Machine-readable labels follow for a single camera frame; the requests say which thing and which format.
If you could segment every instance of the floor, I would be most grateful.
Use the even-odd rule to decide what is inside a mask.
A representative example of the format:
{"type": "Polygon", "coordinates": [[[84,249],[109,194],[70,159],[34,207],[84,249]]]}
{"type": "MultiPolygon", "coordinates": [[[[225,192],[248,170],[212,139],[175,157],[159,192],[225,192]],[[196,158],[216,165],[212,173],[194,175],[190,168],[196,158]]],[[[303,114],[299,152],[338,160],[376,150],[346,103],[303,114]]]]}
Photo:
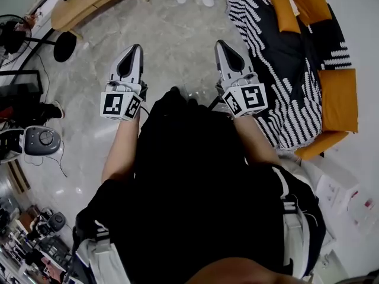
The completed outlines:
{"type": "MultiPolygon", "coordinates": [[[[58,100],[66,113],[64,119],[51,120],[47,125],[63,137],[62,168],[68,178],[50,159],[44,159],[40,166],[30,164],[40,164],[40,157],[20,161],[31,185],[31,201],[40,208],[49,206],[62,212],[72,228],[77,213],[94,196],[118,126],[100,117],[100,93],[110,65],[126,47],[134,43],[143,47],[142,78],[149,85],[148,109],[174,85],[183,93],[197,93],[200,103],[210,104],[219,79],[215,42],[224,39],[246,50],[225,9],[226,0],[215,0],[211,8],[201,0],[187,0],[183,5],[176,0],[119,0],[76,29],[84,41],[77,43],[67,62],[56,62],[52,47],[41,48],[38,53],[50,77],[47,102],[58,100]]],[[[46,90],[48,80],[39,58],[34,56],[26,68],[40,70],[46,90]]],[[[62,230],[61,236],[68,245],[72,243],[69,227],[62,230]]]]}

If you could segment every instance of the black and white blanket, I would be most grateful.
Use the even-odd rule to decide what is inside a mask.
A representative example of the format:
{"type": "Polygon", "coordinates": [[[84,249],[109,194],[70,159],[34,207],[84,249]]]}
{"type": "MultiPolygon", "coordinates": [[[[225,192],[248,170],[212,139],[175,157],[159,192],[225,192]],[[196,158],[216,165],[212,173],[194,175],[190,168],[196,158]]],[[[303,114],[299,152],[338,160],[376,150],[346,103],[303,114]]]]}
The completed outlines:
{"type": "Polygon", "coordinates": [[[228,16],[245,41],[268,108],[256,115],[272,146],[296,150],[322,130],[318,70],[351,67],[339,24],[332,20],[306,27],[301,34],[279,32],[270,0],[227,0],[228,16]]]}

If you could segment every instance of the wooden table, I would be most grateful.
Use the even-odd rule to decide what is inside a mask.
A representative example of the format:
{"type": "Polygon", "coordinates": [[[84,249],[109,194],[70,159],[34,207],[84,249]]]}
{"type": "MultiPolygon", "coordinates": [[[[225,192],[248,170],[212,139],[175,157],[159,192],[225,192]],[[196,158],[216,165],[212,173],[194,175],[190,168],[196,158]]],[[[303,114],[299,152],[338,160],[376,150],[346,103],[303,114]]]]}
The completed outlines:
{"type": "Polygon", "coordinates": [[[110,0],[58,0],[51,16],[52,27],[59,31],[69,31],[77,38],[82,37],[72,29],[99,7],[110,0]]]}

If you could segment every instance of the fan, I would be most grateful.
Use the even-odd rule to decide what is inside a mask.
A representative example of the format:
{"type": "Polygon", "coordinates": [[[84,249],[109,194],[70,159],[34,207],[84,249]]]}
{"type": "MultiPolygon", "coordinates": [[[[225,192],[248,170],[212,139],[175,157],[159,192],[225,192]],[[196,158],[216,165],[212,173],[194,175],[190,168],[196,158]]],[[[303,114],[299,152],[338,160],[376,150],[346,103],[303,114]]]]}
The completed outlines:
{"type": "Polygon", "coordinates": [[[16,15],[0,16],[0,67],[15,62],[29,46],[30,42],[54,45],[54,58],[64,62],[72,55],[76,46],[76,37],[62,33],[57,42],[31,37],[28,22],[16,15]]]}

